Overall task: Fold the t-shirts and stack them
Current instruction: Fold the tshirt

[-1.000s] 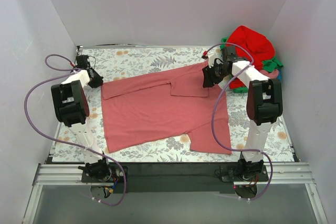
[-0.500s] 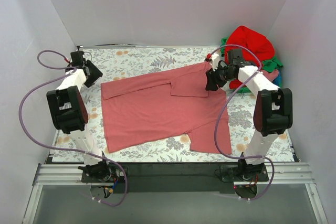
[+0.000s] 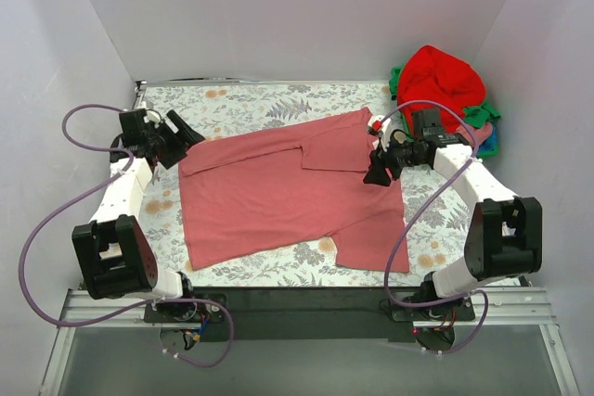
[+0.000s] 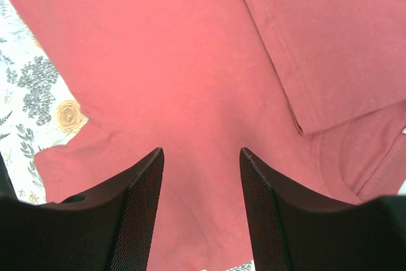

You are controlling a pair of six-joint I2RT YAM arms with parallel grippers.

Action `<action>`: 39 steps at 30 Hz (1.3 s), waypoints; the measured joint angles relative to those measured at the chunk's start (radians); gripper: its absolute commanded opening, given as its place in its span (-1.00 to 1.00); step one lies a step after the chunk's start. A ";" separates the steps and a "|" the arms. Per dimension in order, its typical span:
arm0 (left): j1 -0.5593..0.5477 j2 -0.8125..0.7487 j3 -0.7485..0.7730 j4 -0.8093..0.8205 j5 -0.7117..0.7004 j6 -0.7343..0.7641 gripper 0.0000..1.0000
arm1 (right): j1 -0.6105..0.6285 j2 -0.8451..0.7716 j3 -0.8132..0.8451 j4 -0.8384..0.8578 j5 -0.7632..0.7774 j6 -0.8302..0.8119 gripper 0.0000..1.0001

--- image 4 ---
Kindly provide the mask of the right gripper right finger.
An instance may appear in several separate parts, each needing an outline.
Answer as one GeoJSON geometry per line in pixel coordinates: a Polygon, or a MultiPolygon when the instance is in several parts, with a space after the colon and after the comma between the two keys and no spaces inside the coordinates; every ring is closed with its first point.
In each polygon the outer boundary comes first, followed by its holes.
{"type": "Polygon", "coordinates": [[[404,270],[405,197],[360,205],[310,190],[240,151],[256,270],[404,270]]]}

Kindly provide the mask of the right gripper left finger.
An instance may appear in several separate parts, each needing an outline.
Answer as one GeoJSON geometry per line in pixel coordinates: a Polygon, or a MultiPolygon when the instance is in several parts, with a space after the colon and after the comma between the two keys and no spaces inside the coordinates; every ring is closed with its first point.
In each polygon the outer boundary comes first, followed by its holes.
{"type": "Polygon", "coordinates": [[[2,270],[145,270],[162,185],[158,148],[62,202],[17,199],[1,168],[2,270]]]}

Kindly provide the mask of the pink t shirt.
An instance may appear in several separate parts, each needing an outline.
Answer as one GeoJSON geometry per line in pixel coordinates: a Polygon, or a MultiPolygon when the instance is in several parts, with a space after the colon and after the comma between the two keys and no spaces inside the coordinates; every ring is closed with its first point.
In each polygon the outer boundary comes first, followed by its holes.
{"type": "Polygon", "coordinates": [[[405,181],[405,0],[10,1],[88,118],[49,201],[164,150],[149,270],[252,259],[243,147],[352,204],[405,181]]]}

